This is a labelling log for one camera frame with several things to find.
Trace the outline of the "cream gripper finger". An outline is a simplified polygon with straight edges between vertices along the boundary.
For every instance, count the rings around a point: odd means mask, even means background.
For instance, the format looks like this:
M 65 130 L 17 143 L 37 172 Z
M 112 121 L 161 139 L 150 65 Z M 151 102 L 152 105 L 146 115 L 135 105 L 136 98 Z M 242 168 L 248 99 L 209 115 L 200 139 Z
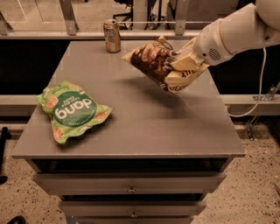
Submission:
M 198 70 L 204 60 L 194 51 L 180 52 L 171 62 L 171 67 L 176 71 Z
M 187 55 L 193 50 L 193 46 L 195 43 L 196 38 L 192 38 L 189 40 L 179 51 L 178 51 L 178 57 L 183 57 L 184 55 Z

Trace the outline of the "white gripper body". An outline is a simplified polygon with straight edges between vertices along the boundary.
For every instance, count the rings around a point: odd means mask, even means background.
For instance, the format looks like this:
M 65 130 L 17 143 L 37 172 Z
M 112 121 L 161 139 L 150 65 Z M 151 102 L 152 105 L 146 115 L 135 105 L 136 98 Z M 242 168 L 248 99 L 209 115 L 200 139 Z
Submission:
M 197 36 L 193 50 L 208 65 L 216 66 L 234 57 L 227 49 L 223 39 L 231 22 L 232 19 L 229 17 L 219 18 L 204 27 Z

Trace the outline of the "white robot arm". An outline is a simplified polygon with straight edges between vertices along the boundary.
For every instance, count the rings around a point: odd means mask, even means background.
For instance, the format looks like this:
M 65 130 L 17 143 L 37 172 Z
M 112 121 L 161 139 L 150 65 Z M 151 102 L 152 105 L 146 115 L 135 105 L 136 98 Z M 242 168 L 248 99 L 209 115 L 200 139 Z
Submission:
M 236 54 L 280 44 L 280 0 L 255 0 L 207 25 L 174 58 L 175 70 L 216 66 Z

